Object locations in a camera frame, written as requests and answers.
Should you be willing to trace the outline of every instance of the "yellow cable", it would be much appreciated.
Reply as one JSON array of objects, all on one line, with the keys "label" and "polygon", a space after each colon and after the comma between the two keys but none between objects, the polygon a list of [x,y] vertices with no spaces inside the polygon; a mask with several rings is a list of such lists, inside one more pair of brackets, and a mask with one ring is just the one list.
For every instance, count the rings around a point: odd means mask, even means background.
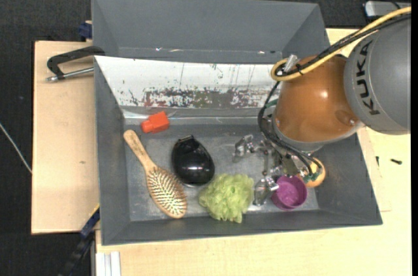
[{"label": "yellow cable", "polygon": [[[402,14],[409,14],[411,12],[411,7],[405,7],[405,8],[401,8],[401,9],[397,9],[393,12],[390,12],[380,18],[378,18],[376,21],[366,25],[366,27],[363,27],[362,29],[358,30],[356,33],[354,33],[353,35],[360,35],[361,33],[367,31],[367,30],[371,30],[374,27],[377,27],[379,24],[382,24],[383,22],[386,22],[387,20],[390,20],[391,18],[394,18],[395,16],[399,16]],[[276,75],[276,71],[277,69],[284,65],[287,61],[287,58],[282,59],[281,61],[278,61],[276,64],[274,64],[272,70],[270,71],[270,75],[272,77],[273,80],[275,81],[289,81],[295,78],[298,78],[300,75],[302,74],[306,74],[308,72],[310,72],[313,69],[316,69],[319,65],[322,65],[324,62],[328,61],[329,59],[331,59],[332,57],[334,57],[335,55],[337,55],[340,51],[336,50],[335,52],[332,52],[331,54],[326,55],[324,58],[320,59],[319,61],[316,61],[315,63],[313,63],[312,65],[305,67],[302,70],[296,70],[294,71],[292,74],[286,75],[286,76],[277,76]]]}]

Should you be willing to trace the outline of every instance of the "hairbrush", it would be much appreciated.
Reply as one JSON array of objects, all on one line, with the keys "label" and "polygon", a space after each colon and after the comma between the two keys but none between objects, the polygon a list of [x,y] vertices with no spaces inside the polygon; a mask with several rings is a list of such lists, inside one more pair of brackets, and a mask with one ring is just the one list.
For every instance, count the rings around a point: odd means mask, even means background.
[{"label": "hairbrush", "polygon": [[156,206],[169,217],[182,218],[187,200],[180,180],[151,160],[135,131],[125,131],[123,138],[144,167],[146,185]]}]

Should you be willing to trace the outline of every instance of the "wooden handle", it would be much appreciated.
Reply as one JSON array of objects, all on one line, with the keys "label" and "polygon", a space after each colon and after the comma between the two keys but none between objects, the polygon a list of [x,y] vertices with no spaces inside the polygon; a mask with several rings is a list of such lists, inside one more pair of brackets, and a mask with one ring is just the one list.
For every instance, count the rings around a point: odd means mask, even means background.
[{"label": "wooden handle", "polygon": [[151,160],[150,156],[146,152],[134,130],[126,130],[123,134],[123,138],[125,139],[128,146],[132,149],[132,152],[137,156],[146,172],[149,172],[151,169],[157,167],[157,165]]}]

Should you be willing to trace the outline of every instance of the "screw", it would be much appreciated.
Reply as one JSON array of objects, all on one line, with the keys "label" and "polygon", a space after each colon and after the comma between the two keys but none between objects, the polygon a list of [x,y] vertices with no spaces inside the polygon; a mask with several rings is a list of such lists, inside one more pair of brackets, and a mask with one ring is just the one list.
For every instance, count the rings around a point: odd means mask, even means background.
[{"label": "screw", "polygon": [[391,159],[392,162],[396,163],[396,164],[402,164],[401,160],[395,160],[395,159]]}]

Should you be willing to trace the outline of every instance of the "wooden table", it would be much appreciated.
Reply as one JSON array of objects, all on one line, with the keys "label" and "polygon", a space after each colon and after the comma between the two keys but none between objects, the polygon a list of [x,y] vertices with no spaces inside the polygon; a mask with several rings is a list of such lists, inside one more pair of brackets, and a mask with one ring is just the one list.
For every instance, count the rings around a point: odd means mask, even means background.
[{"label": "wooden table", "polygon": [[[331,42],[350,32],[328,30]],[[99,202],[93,77],[44,81],[49,57],[89,45],[35,44],[33,234],[79,231]],[[63,70],[90,66],[91,58]],[[118,246],[102,246],[97,229],[97,251],[119,251],[123,276],[411,275],[410,135],[362,129],[359,138],[383,225]]]}]

